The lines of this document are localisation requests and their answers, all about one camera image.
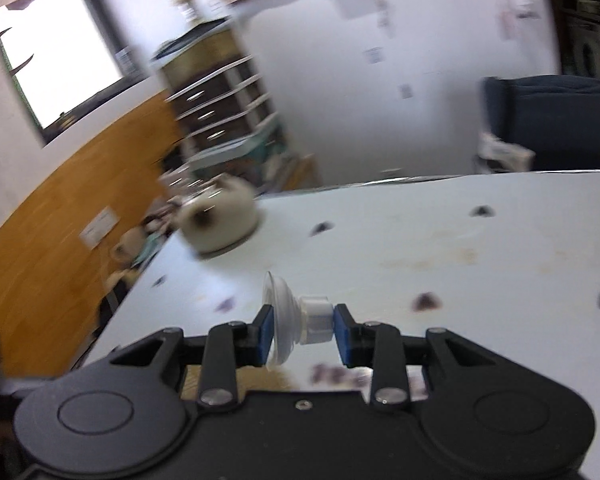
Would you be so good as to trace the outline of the beige plastic woven basket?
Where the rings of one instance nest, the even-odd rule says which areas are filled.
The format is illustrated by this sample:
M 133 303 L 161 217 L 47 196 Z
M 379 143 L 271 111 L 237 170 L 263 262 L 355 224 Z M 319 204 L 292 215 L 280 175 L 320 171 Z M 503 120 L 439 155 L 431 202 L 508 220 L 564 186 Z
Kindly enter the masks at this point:
M 186 370 L 184 385 L 181 391 L 183 399 L 193 399 L 198 390 L 201 367 L 189 365 Z M 242 398 L 247 391 L 291 391 L 294 384 L 288 375 L 279 368 L 270 370 L 266 367 L 242 367 L 236 372 L 238 394 Z

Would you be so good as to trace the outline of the cream cat-shaped ceramic pot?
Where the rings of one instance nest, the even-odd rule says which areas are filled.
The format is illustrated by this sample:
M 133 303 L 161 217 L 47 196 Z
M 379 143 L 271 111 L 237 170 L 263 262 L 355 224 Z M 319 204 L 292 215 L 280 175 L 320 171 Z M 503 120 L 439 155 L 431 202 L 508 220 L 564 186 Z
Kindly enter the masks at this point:
M 175 218 L 181 236 L 198 255 L 235 246 L 257 229 L 259 220 L 256 189 L 229 174 L 204 182 Z

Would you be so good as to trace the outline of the pile of floor clutter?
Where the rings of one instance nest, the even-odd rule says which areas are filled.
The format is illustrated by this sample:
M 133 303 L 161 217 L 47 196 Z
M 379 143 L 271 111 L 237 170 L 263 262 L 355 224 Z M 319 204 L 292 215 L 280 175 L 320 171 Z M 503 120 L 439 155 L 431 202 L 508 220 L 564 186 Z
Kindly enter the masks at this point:
M 183 196 L 156 198 L 137 226 L 124 232 L 117 243 L 100 253 L 104 296 L 98 306 L 98 324 L 104 326 L 169 237 L 178 229 L 176 215 Z

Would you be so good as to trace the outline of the grey plastic drawer unit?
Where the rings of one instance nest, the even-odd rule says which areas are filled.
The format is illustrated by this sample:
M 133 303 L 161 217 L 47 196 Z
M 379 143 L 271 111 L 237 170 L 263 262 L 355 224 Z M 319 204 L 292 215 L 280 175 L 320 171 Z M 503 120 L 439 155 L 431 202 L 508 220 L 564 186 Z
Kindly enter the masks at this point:
M 186 158 L 254 136 L 277 118 L 271 95 L 251 55 L 185 52 L 158 58 L 166 102 L 183 136 Z

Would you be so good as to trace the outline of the glass fish tank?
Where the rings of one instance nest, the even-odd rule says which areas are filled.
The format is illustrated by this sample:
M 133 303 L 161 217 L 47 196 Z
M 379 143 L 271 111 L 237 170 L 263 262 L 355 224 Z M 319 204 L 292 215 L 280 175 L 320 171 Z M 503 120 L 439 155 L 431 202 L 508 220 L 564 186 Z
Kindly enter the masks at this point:
M 244 56 L 230 19 L 216 18 L 158 47 L 151 62 L 169 90 L 178 92 Z

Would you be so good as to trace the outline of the dark blue cushioned chair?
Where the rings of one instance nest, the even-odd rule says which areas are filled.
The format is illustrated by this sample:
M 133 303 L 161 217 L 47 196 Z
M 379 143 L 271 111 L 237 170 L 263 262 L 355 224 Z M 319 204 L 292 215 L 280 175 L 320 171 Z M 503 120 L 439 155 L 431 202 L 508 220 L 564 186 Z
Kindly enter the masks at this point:
M 600 80 L 572 75 L 482 82 L 486 130 L 534 153 L 533 171 L 600 169 Z

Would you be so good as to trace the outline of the front-load washing machine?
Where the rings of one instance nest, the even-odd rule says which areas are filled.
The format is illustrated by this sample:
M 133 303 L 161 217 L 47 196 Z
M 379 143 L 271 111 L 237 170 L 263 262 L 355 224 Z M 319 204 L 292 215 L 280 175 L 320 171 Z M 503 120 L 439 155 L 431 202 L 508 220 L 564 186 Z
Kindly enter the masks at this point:
M 600 79 L 600 16 L 570 12 L 562 70 L 569 75 Z

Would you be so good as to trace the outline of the white wall power socket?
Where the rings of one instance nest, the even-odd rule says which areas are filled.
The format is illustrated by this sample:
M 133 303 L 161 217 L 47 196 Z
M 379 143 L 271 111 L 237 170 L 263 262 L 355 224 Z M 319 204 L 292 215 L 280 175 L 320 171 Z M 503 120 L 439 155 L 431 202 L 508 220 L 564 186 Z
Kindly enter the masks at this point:
M 87 249 L 93 250 L 118 223 L 117 214 L 110 206 L 106 206 L 81 231 L 80 240 Z

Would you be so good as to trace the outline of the window with dark frame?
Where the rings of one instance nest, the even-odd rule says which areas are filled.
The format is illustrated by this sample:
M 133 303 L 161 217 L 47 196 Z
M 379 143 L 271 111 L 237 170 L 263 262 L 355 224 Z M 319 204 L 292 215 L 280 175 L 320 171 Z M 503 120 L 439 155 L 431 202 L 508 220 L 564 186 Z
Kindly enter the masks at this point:
M 0 55 L 45 144 L 145 79 L 104 0 L 0 6 Z

